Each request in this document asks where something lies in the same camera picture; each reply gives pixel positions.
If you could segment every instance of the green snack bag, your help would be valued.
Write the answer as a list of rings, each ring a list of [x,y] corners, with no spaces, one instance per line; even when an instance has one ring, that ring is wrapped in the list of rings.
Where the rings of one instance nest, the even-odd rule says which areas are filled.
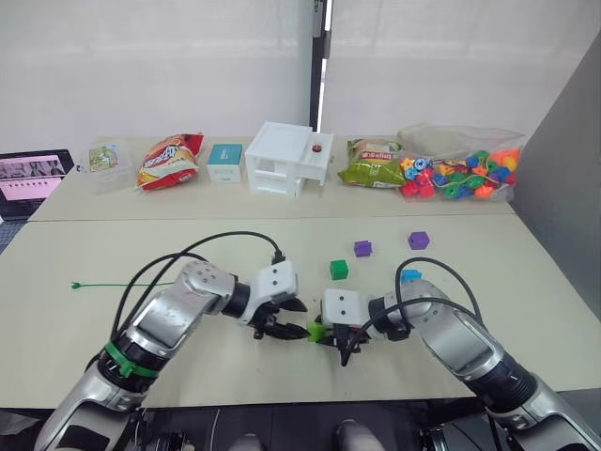
[[[401,145],[385,139],[355,139],[347,142],[348,167],[338,173],[350,185],[398,188],[405,185],[400,165]]]

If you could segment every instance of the green cube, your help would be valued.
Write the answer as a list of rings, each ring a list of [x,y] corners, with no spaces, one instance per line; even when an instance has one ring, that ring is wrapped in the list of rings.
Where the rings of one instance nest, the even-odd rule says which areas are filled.
[[[348,276],[348,266],[345,260],[333,260],[330,262],[331,280],[346,279]]]

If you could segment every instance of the small cardboard box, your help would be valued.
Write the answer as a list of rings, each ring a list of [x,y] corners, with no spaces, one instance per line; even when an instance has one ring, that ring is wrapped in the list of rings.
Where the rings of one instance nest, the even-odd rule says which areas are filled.
[[[210,181],[240,183],[241,156],[242,144],[214,145],[207,163]]]

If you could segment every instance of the person's shoe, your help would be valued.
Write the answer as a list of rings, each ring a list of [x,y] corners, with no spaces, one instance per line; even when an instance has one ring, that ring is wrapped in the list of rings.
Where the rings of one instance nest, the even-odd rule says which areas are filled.
[[[336,435],[340,451],[385,451],[372,431],[355,420],[343,421]]]
[[[263,445],[254,434],[246,434],[237,439],[229,451],[265,451]]]

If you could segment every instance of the purple cube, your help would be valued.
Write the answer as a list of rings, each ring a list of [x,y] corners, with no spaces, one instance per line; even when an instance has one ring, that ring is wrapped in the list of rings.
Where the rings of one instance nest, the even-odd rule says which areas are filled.
[[[369,257],[372,255],[372,243],[369,241],[355,241],[355,257]]]
[[[421,251],[428,247],[428,243],[430,243],[430,239],[428,238],[428,234],[425,232],[412,232],[409,235],[409,246],[414,251]]]

